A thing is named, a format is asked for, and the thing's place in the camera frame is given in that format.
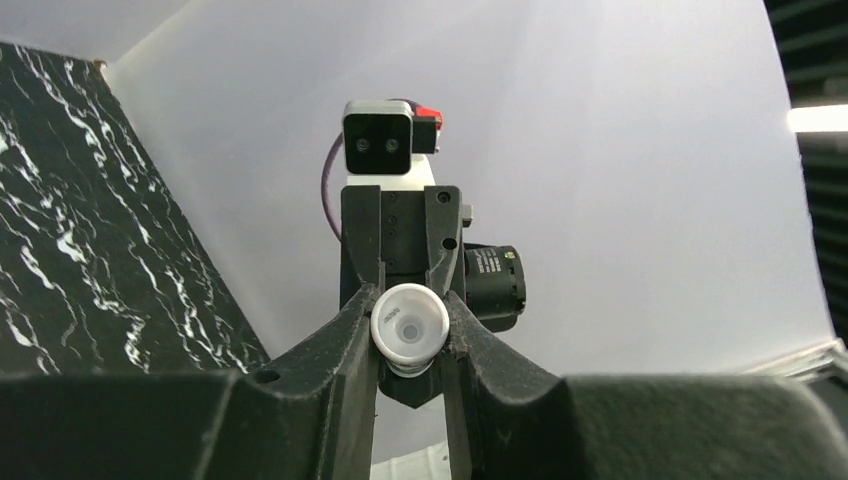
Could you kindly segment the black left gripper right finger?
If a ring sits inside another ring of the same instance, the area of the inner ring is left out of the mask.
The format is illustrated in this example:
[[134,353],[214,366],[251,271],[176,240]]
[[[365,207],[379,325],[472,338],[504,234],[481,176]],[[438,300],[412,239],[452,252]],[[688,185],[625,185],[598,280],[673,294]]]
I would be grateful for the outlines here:
[[778,376],[552,374],[455,294],[441,357],[455,479],[843,479],[847,439]]

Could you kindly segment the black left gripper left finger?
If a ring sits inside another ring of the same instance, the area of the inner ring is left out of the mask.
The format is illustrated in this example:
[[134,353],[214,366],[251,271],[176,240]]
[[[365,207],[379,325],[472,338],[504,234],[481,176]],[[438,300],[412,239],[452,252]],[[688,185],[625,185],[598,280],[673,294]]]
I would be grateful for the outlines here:
[[13,376],[5,479],[365,479],[378,360],[359,289],[257,371]]

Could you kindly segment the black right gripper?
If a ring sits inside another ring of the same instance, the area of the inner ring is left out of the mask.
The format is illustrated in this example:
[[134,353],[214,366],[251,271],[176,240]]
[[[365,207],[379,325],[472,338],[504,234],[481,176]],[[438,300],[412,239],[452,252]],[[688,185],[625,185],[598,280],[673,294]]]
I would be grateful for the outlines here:
[[[340,400],[371,409],[376,393],[412,408],[442,394],[449,409],[523,409],[527,360],[496,338],[512,328],[526,302],[523,267],[510,246],[465,244],[456,186],[341,192],[340,318],[353,338],[340,365]],[[379,296],[423,287],[446,312],[446,335],[434,356],[404,366],[372,335]]]

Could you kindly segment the white green glue stick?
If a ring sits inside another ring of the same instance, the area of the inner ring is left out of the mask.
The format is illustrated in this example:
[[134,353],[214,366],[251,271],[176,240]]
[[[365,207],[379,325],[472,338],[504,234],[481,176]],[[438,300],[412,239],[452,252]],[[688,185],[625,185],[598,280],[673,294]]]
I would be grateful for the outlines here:
[[415,283],[393,286],[377,299],[370,315],[372,339],[388,368],[401,378],[429,369],[450,328],[444,301]]

